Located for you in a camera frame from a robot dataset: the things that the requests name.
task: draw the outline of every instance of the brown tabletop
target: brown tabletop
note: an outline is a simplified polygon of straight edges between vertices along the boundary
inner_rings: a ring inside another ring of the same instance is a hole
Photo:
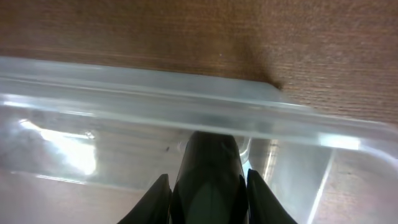
[[[0,55],[269,82],[328,114],[398,124],[398,1],[1,0],[0,16]],[[346,180],[377,177],[350,156],[319,223],[368,199]]]

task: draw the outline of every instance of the plastic container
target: plastic container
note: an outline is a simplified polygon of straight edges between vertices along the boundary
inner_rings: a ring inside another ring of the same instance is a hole
[[[160,174],[174,184],[194,130],[234,135],[298,223],[312,223],[334,155],[367,154],[357,162],[391,196],[373,217],[398,220],[398,132],[266,83],[0,57],[0,103],[0,223],[117,223]]]

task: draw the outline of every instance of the clear plastic container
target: clear plastic container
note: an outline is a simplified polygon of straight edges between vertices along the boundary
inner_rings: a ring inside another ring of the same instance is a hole
[[[195,130],[235,136],[298,223],[313,222],[335,154],[356,153],[390,196],[374,220],[398,220],[397,130],[266,83],[0,57],[0,102],[0,223],[117,223],[160,174],[173,187]]]

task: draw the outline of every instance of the wooden table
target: wooden table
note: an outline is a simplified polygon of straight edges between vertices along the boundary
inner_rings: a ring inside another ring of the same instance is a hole
[[[0,55],[269,82],[328,114],[398,124],[398,1],[1,0],[0,15]],[[316,223],[380,218],[361,187],[378,176],[357,161],[338,154]]]

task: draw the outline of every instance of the black object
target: black object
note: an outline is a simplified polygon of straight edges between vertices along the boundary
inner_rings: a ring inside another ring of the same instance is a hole
[[[257,171],[243,177],[232,136],[195,132],[180,166],[174,191],[162,174],[119,224],[291,224]]]

